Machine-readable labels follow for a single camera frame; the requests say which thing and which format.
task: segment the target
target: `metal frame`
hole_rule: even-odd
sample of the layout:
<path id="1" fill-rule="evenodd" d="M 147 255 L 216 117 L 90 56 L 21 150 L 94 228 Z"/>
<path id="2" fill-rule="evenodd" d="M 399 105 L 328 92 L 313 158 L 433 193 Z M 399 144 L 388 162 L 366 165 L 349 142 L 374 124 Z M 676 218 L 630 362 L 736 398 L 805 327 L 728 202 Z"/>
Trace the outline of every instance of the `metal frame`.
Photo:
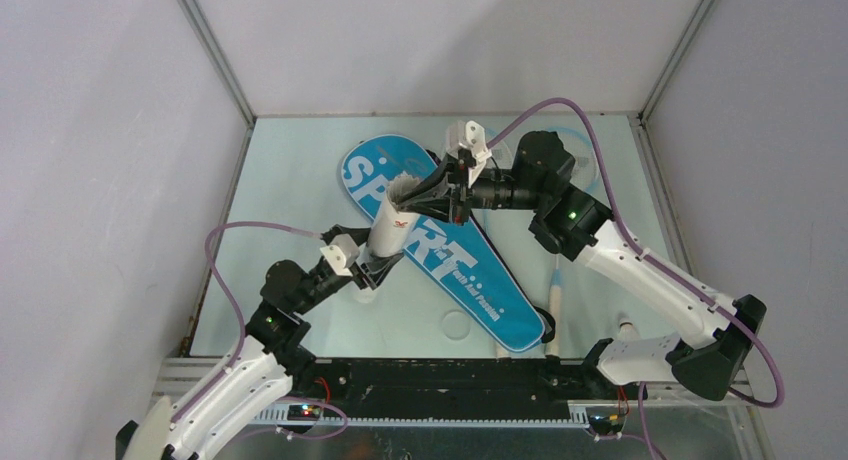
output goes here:
<path id="1" fill-rule="evenodd" d="M 212 67 L 218 72 L 221 81 L 224 82 L 227 93 L 233 99 L 233 102 L 235 102 L 247 127 L 249 129 L 253 128 L 253 125 L 256 124 L 256 114 L 250 108 L 247 97 L 230 63 L 227 61 L 221 45 L 218 43 L 215 35 L 212 34 L 212 28 L 209 26 L 209 22 L 206 20 L 206 16 L 203 14 L 203 10 L 200 9 L 197 0 L 177 0 L 177 2 L 179 2 L 188 23 L 191 25 L 194 33 L 197 34 L 197 39 L 200 40 L 200 44 L 209 56 Z"/>
<path id="2" fill-rule="evenodd" d="M 707 17 L 709 17 L 710 13 L 712 13 L 717 1 L 718 0 L 698 1 L 698 6 L 695 7 L 695 11 L 692 12 L 692 16 L 689 17 L 689 21 L 686 23 L 686 27 L 680 35 L 680 39 L 677 40 L 677 44 L 674 46 L 674 49 L 672 49 L 660 76 L 657 77 L 657 81 L 654 82 L 654 86 L 651 88 L 651 93 L 648 94 L 648 98 L 645 100 L 645 105 L 642 107 L 641 111 L 641 117 L 645 121 L 650 119 L 651 115 L 654 114 L 654 111 L 662 99 L 669 82 L 671 82 L 674 74 L 677 73 L 680 63 L 692 47 L 695 37 L 698 35 L 698 32 L 704 25 Z"/>
<path id="3" fill-rule="evenodd" d="M 280 424 L 312 426 L 312 420 L 289 420 L 288 407 L 289 403 L 276 402 L 262 410 L 253 419 L 249 425 L 271 425 L 277 426 Z M 355 427 L 465 427 L 465 428 L 589 428 L 588 413 L 585 407 L 570 406 L 570 420 L 519 420 L 504 422 L 501 420 L 488 421 L 439 421 L 432 419 L 415 419 L 415 420 L 400 420 L 387 418 L 351 418 L 350 425 Z M 341 425 L 342 421 L 336 417 L 321 419 L 323 425 Z"/>
<path id="4" fill-rule="evenodd" d="M 201 45 L 206 51 L 210 62 L 218 73 L 228 94 L 242 115 L 242 118 L 247 125 L 247 131 L 244 136 L 241 151 L 239 153 L 237 167 L 233 174 L 233 179 L 230 182 L 230 188 L 225 200 L 225 206 L 221 213 L 221 221 L 225 221 L 229 213 L 235 189 L 238 185 L 238 180 L 244 165 L 244 157 L 250 144 L 250 138 L 253 133 L 253 127 L 256 122 L 256 114 L 253 112 L 238 79 L 233 72 L 232 67 L 226 59 L 226 56 L 215 38 L 212 29 L 209 25 L 206 16 L 203 14 L 197 0 L 177 0 L 186 19 L 198 37 Z M 681 37 L 679 38 L 674 49 L 670 53 L 668 60 L 654 83 L 650 94 L 648 95 L 644 106 L 639 113 L 628 113 L 630 119 L 631 130 L 636 142 L 637 150 L 645 170 L 646 177 L 649 180 L 649 188 L 652 199 L 657 209 L 657 214 L 663 225 L 663 236 L 672 256 L 672 260 L 678 265 L 681 265 L 690 273 L 695 273 L 695 265 L 687 254 L 683 233 L 678 224 L 678 216 L 674 207 L 673 198 L 664 180 L 664 175 L 661 168 L 661 162 L 651 143 L 650 135 L 647 130 L 647 122 L 650 120 L 656 111 L 663 94 L 665 93 L 670 81 L 677 73 L 680 64 L 694 43 L 694 39 L 708 18 L 709 14 L 714 10 L 718 0 L 700 0 L 698 6 L 692 13 L 689 21 L 684 28 Z M 216 254 L 220 242 L 216 244 Z M 196 328 L 196 319 L 199 316 L 200 308 L 202 307 L 203 296 L 208 288 L 210 276 L 204 276 L 203 283 L 195 303 L 195 315 L 192 317 L 192 322 L 189 335 L 183 341 L 183 348 L 187 348 L 190 338 Z M 169 358 L 162 364 L 159 379 L 156 383 L 153 392 L 153 399 L 157 399 L 162 395 L 172 395 L 175 397 L 182 396 L 188 389 L 196 383 L 196 381 L 205 374 L 209 368 L 212 368 L 216 359 L 214 358 Z M 736 379 L 737 388 L 743 391 L 750 392 L 747 377 L 744 370 L 740 371 L 740 375 Z M 715 406 L 715 402 L 707 402 L 699 397 L 694 396 L 690 392 L 682 389 L 679 385 L 659 385 L 654 384 L 648 389 L 649 399 L 645 404 L 649 407 L 660 406 Z M 757 449 L 765 458 L 774 458 L 774 453 L 771 450 L 768 437 L 762 424 L 758 409 L 745 406 L 745 404 L 736 398 L 729 397 L 720 403 L 726 405 L 731 421 L 734 423 L 737 432 L 737 443 L 739 451 L 743 458 L 758 458 Z M 575 412 L 583 412 L 587 407 L 609 407 L 611 402 L 607 401 L 576 401 L 571 402 L 570 406 Z M 273 416 L 271 410 L 274 406 L 270 406 L 268 413 L 264 415 Z M 741 415 L 740 412 L 746 412 L 747 415 Z M 263 414 L 260 414 L 258 423 L 263 423 Z"/>

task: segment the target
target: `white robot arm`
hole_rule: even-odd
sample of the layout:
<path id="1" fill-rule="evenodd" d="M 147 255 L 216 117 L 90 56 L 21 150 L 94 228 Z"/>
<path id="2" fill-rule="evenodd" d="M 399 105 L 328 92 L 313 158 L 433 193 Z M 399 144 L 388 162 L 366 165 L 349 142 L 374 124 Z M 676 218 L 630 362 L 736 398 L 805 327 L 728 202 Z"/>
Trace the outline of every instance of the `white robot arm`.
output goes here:
<path id="1" fill-rule="evenodd" d="M 387 190 L 389 198 L 411 180 L 393 181 Z M 325 233 L 322 258 L 309 272 L 290 260 L 272 265 L 261 291 L 262 303 L 247 323 L 243 339 L 167 407 L 167 415 L 154 408 L 142 425 L 125 425 L 117 436 L 116 457 L 213 459 L 263 409 L 288 395 L 298 376 L 308 373 L 315 357 L 300 346 L 309 330 L 300 315 L 348 283 L 377 288 L 403 257 L 403 243 L 417 219 L 417 214 L 398 212 L 391 201 L 384 202 L 373 228 L 335 226 Z M 366 239 L 368 248 L 360 252 Z"/>
<path id="2" fill-rule="evenodd" d="M 623 234 L 609 207 L 570 183 L 575 159 L 556 133 L 524 135 L 512 168 L 501 170 L 486 168 L 481 130 L 474 122 L 448 129 L 438 169 L 400 198 L 399 209 L 460 224 L 472 208 L 532 210 L 529 229 L 546 250 L 621 285 L 677 332 L 636 342 L 602 340 L 587 357 L 598 371 L 617 385 L 677 381 L 704 398 L 724 398 L 751 348 L 725 315 L 756 332 L 765 315 L 762 302 L 751 295 L 734 300 L 642 248 L 629 231 Z M 697 285 L 710 301 L 684 284 Z"/>

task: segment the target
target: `light blue tabletop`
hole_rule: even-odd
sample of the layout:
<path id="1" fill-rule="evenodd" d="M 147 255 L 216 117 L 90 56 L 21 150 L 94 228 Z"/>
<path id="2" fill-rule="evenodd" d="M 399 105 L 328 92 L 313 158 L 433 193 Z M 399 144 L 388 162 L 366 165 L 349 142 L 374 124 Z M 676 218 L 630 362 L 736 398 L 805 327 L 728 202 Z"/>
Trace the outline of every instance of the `light blue tabletop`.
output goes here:
<path id="1" fill-rule="evenodd" d="M 336 223 L 370 226 L 339 181 L 339 162 L 358 142 L 395 133 L 441 153 L 445 129 L 451 122 L 475 120 L 487 130 L 500 131 L 513 118 L 261 118 L 250 140 L 228 221 L 261 220 L 317 232 Z M 591 119 L 628 226 L 657 254 L 667 255 L 627 117 L 605 115 Z M 585 132 L 576 116 L 537 115 L 506 141 L 514 149 L 524 133 L 552 127 Z M 606 201 L 600 185 L 590 193 Z M 553 257 L 527 231 L 531 216 L 530 212 L 493 211 L 488 212 L 487 223 L 493 243 L 530 300 L 544 307 Z M 309 270 L 318 261 L 321 245 L 317 240 L 273 230 L 234 229 L 224 234 L 217 265 L 249 318 L 261 300 L 259 290 L 268 267 L 288 258 Z M 557 325 L 562 357 L 581 358 L 597 340 L 614 337 L 621 315 L 633 321 L 643 338 L 671 333 L 667 323 L 618 285 L 585 267 L 561 260 L 564 288 Z M 487 358 L 495 354 L 494 341 L 483 328 L 470 321 L 446 293 L 408 261 L 395 267 L 370 304 L 355 300 L 352 288 L 346 287 L 305 316 L 312 330 L 303 344 L 316 355 Z M 465 328 L 467 336 L 452 339 L 457 337 L 457 329 Z M 223 355 L 236 336 L 235 316 L 213 280 L 206 292 L 191 354 Z M 541 348 L 522 354 L 539 355 Z"/>

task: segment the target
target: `purple cable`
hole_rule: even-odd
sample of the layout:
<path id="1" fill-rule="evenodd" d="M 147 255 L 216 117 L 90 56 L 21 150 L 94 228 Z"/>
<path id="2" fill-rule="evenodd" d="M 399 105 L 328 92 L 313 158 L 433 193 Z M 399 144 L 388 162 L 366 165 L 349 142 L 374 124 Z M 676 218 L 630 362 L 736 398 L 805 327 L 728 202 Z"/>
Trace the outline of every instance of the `purple cable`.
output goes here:
<path id="1" fill-rule="evenodd" d="M 635 251 L 636 254 L 639 255 L 640 257 L 642 257 L 646 262 L 648 262 L 651 265 L 653 265 L 654 267 L 656 267 L 657 270 L 663 272 L 663 274 L 665 274 L 670 279 L 674 280 L 676 283 L 680 284 L 686 290 L 689 290 L 698 299 L 700 299 L 702 302 L 706 303 L 709 307 L 711 307 L 711 308 L 714 307 L 715 306 L 715 300 L 710 298 L 706 293 L 702 292 L 701 289 L 699 289 L 695 285 L 692 285 L 691 283 L 689 283 L 685 278 L 683 278 L 682 276 L 678 275 L 676 272 L 674 272 L 670 268 L 663 265 L 662 262 L 660 262 L 656 258 L 652 257 L 650 254 L 643 255 L 644 249 L 642 249 L 642 247 L 633 240 L 633 237 L 630 235 L 630 232 L 627 230 L 627 226 L 624 224 L 624 218 L 621 216 L 621 212 L 618 209 L 618 204 L 616 203 L 615 196 L 612 193 L 612 184 L 610 183 L 609 175 L 607 174 L 606 165 L 604 164 L 604 157 L 601 154 L 601 145 L 598 142 L 598 137 L 595 135 L 595 130 L 592 128 L 592 124 L 591 124 L 591 122 L 589 122 L 589 117 L 586 116 L 586 112 L 584 112 L 583 109 L 581 109 L 572 100 L 569 100 L 567 98 L 562 98 L 562 97 L 554 97 L 554 98 L 549 98 L 547 100 L 541 101 L 541 102 L 537 103 L 536 105 L 533 105 L 532 107 L 527 109 L 526 112 L 522 113 L 521 115 L 518 116 L 518 118 L 513 120 L 512 123 L 510 123 L 501 133 L 496 135 L 495 138 L 492 139 L 492 141 L 487 143 L 486 146 L 489 147 L 489 148 L 494 147 L 501 140 L 503 140 L 504 137 L 506 137 L 509 133 L 511 133 L 519 125 L 521 125 L 525 120 L 530 118 L 530 116 L 532 116 L 533 114 L 535 114 L 536 112 L 538 112 L 539 110 L 541 110 L 541 109 L 543 109 L 547 106 L 555 105 L 555 104 L 566 105 L 569 108 L 571 108 L 572 110 L 574 110 L 574 113 L 576 113 L 577 116 L 580 118 L 580 121 L 583 122 L 583 126 L 586 128 L 586 132 L 589 134 L 589 140 L 592 141 L 592 150 L 595 151 L 595 158 L 598 161 L 598 170 L 601 173 L 601 179 L 602 179 L 603 184 L 604 184 L 604 191 L 607 194 L 607 198 L 609 199 L 609 202 L 610 202 L 610 209 L 613 212 L 613 218 L 614 218 L 613 223 L 615 224 L 615 227 L 616 227 L 616 230 L 618 230 L 618 233 L 627 241 L 627 244 L 630 245 L 633 248 L 633 251 Z M 751 343 L 755 347 L 757 347 L 757 350 L 760 351 L 760 354 L 763 356 L 763 359 L 766 361 L 766 365 L 768 365 L 769 371 L 771 371 L 771 375 L 774 378 L 775 399 L 771 402 L 764 402 L 762 400 L 758 400 L 758 399 L 753 398 L 751 396 L 748 396 L 748 395 L 746 395 L 746 394 L 744 394 L 744 393 L 742 393 L 742 392 L 740 392 L 740 391 L 738 391 L 738 390 L 736 390 L 735 388 L 732 388 L 732 387 L 730 388 L 730 392 L 733 393 L 734 395 L 738 396 L 739 398 L 741 398 L 741 399 L 743 399 L 743 400 L 745 400 L 745 401 L 747 401 L 747 402 L 749 402 L 753 405 L 756 405 L 758 407 L 764 407 L 764 408 L 777 408 L 777 407 L 779 407 L 783 403 L 783 399 L 785 397 L 785 391 L 784 391 L 785 388 L 784 388 L 784 384 L 783 384 L 783 377 L 781 376 L 780 370 L 777 368 L 777 363 L 774 361 L 774 358 L 771 356 L 771 353 L 769 353 L 768 349 L 763 344 L 763 342 L 760 341 L 759 338 L 757 338 L 757 335 L 754 334 L 754 332 L 751 331 L 751 329 L 748 328 L 747 325 L 742 323 L 738 318 L 733 316 L 730 312 L 728 312 L 727 310 L 725 310 L 721 306 L 718 306 L 715 309 L 715 311 L 718 312 L 719 315 L 721 315 L 722 317 L 727 319 L 733 326 L 738 328 L 746 337 L 748 337 L 748 339 L 751 341 Z"/>
<path id="2" fill-rule="evenodd" d="M 639 398 L 637 399 L 637 405 L 639 406 L 639 420 L 642 421 L 642 436 L 645 437 L 645 445 L 648 447 L 648 453 L 651 454 L 651 458 L 653 460 L 657 460 L 659 450 L 654 448 L 654 444 L 651 442 L 651 435 L 648 433 L 648 422 L 645 420 L 645 404 L 644 400 L 642 400 L 648 392 L 646 385 L 647 384 L 645 382 L 639 384 Z"/>
<path id="3" fill-rule="evenodd" d="M 623 433 L 621 435 L 621 438 L 630 438 L 632 440 L 639 440 L 640 442 L 644 443 L 646 447 L 648 447 L 648 452 L 651 453 L 651 458 L 655 458 L 655 457 L 653 457 L 653 454 L 656 453 L 660 457 L 661 460 L 668 460 L 668 458 L 660 451 L 659 448 L 657 448 L 656 445 L 654 445 L 653 442 L 645 440 L 644 438 L 640 437 L 639 435 L 632 435 L 632 434 L 629 434 L 629 433 Z"/>
<path id="4" fill-rule="evenodd" d="M 223 378 L 226 374 L 225 370 L 227 368 L 231 368 L 233 364 L 238 361 L 238 356 L 241 353 L 242 347 L 244 347 L 244 315 L 241 313 L 241 308 L 239 308 L 238 302 L 236 302 L 236 298 L 233 296 L 233 292 L 231 292 L 230 288 L 227 287 L 227 284 L 224 282 L 224 278 L 221 277 L 221 273 L 218 271 L 218 267 L 215 266 L 215 258 L 212 254 L 212 242 L 215 240 L 215 237 L 224 230 L 229 230 L 231 228 L 238 227 L 270 228 L 273 230 L 282 230 L 284 232 L 293 233 L 295 235 L 302 235 L 304 237 L 309 238 L 321 238 L 320 233 L 310 232 L 308 230 L 301 230 L 299 228 L 289 227 L 287 225 L 281 225 L 279 223 L 270 222 L 225 223 L 222 225 L 218 225 L 217 227 L 212 229 L 211 232 L 209 232 L 209 235 L 206 236 L 206 243 L 204 244 L 204 251 L 206 252 L 206 261 L 209 262 L 209 270 L 212 271 L 212 276 L 215 277 L 215 280 L 218 282 L 218 285 L 221 286 L 221 290 L 224 291 L 224 295 L 227 297 L 227 300 L 230 301 L 230 305 L 233 307 L 233 311 L 236 314 L 236 320 L 239 324 L 239 338 L 238 342 L 236 343 L 236 349 L 233 351 L 232 356 L 225 364 L 225 367 L 219 370 L 218 373 L 216 373 L 215 376 L 212 377 L 212 380 L 210 380 L 209 383 L 207 383 L 200 390 L 198 390 L 198 392 L 193 397 L 191 397 L 191 399 L 189 399 L 182 407 L 180 407 L 179 410 L 177 410 L 177 413 L 175 413 L 174 416 L 171 417 L 171 423 L 175 423 L 179 419 L 181 419 L 191 407 L 195 406 L 197 402 L 199 402 L 200 399 L 203 398 L 203 396 L 206 395 L 209 390 L 212 389 L 212 387 L 214 387 L 219 381 L 221 381 L 221 378 Z"/>
<path id="5" fill-rule="evenodd" d="M 265 433 L 277 433 L 277 428 L 279 428 L 281 430 L 279 433 L 285 433 L 286 436 L 291 435 L 294 438 L 300 438 L 300 439 L 303 439 L 303 440 L 325 440 L 325 439 L 332 438 L 332 437 L 335 437 L 336 435 L 341 434 L 342 432 L 347 430 L 347 427 L 350 424 L 350 420 L 347 418 L 347 415 L 345 415 L 345 413 L 342 411 L 342 409 L 340 409 L 340 408 L 338 408 L 334 405 L 330 405 L 329 403 L 320 402 L 318 400 L 309 400 L 309 399 L 306 399 L 306 398 L 298 398 L 298 397 L 283 397 L 283 398 L 281 398 L 277 401 L 279 401 L 279 402 L 305 403 L 307 405 L 317 405 L 317 406 L 319 406 L 319 407 L 321 407 L 325 410 L 332 410 L 333 412 L 338 414 L 339 417 L 341 417 L 342 426 L 339 427 L 338 429 L 336 429 L 336 430 L 334 430 L 330 433 L 324 434 L 324 435 L 303 435 L 303 434 L 300 434 L 300 433 L 290 432 L 290 431 L 288 431 L 288 430 L 286 430 L 282 427 L 257 428 L 255 430 L 251 430 L 249 432 L 244 432 L 244 433 L 240 433 L 240 434 L 236 435 L 235 437 L 233 437 L 232 440 L 230 440 L 230 443 L 240 442 L 240 441 L 242 441 L 246 438 L 250 438 L 254 435 L 262 435 L 262 434 L 265 434 Z"/>

